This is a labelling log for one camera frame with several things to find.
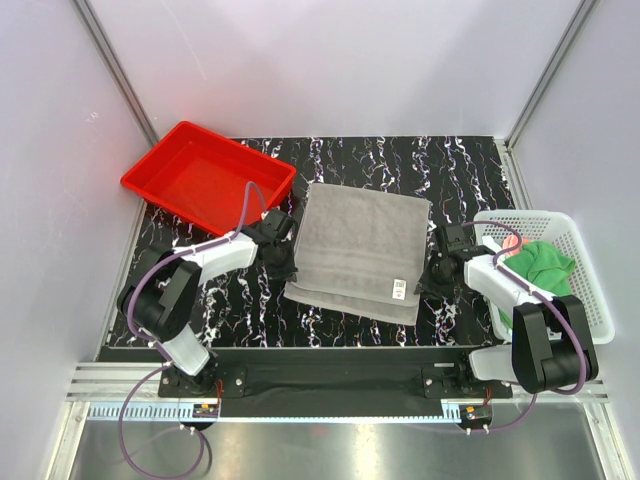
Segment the grey towel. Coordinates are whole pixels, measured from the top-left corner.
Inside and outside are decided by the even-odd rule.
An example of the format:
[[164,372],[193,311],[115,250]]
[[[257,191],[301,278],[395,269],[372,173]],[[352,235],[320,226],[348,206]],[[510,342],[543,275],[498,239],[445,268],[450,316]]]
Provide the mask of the grey towel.
[[431,203],[314,183],[294,249],[286,298],[391,324],[417,322]]

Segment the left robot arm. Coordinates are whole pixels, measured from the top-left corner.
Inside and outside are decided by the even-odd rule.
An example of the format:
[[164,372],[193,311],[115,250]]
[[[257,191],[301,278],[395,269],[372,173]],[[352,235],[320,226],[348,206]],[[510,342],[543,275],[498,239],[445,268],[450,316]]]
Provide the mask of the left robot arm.
[[298,222],[273,209],[209,242],[178,249],[149,247],[122,288],[118,311],[131,331],[152,343],[196,396],[215,386],[217,358],[196,338],[190,316],[201,285],[256,263],[269,277],[294,280]]

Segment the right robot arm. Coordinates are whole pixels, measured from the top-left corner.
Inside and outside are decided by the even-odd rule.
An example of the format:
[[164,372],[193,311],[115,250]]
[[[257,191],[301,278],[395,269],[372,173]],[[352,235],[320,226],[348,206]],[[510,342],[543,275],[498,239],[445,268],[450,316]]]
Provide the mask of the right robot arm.
[[467,288],[486,297],[512,321],[511,343],[479,348],[454,371],[454,384],[476,396],[490,381],[517,384],[530,394],[578,393],[599,372],[586,310],[573,295],[558,296],[508,268],[496,252],[475,244],[470,223],[439,226],[436,247],[415,292],[444,300]]

